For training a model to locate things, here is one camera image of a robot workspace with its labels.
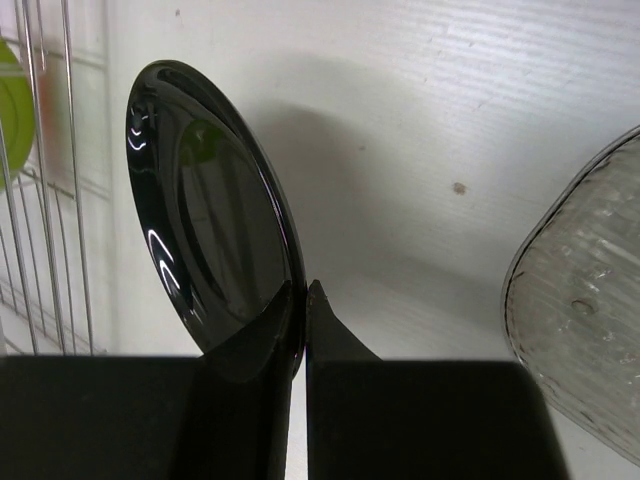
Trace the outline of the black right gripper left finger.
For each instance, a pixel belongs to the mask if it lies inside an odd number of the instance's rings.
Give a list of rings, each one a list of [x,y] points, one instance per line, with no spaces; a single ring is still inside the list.
[[[199,357],[6,356],[5,479],[280,479],[293,296]]]

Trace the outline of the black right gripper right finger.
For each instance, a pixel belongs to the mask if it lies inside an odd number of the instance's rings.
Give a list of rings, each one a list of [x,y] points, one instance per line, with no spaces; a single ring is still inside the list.
[[[509,361],[383,360],[335,315],[306,305],[312,479],[565,479],[539,387]]]

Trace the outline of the black plastic plate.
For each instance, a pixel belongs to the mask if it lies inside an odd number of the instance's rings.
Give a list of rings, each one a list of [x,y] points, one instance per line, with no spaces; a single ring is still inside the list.
[[[306,275],[286,196],[240,112],[177,60],[136,77],[126,158],[151,261],[203,352],[254,323],[280,291],[302,310]]]

